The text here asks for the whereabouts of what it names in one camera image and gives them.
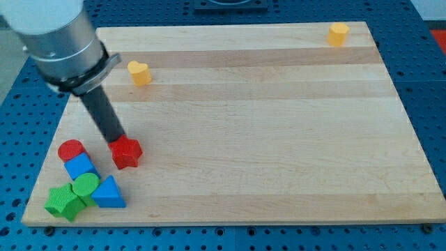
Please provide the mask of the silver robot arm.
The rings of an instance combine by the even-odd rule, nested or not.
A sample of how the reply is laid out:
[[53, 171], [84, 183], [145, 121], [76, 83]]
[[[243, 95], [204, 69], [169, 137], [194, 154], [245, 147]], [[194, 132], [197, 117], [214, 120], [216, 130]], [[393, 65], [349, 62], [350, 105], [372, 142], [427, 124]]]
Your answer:
[[60, 92], [82, 96], [121, 62], [108, 54], [81, 0], [1, 0], [1, 15], [42, 78]]

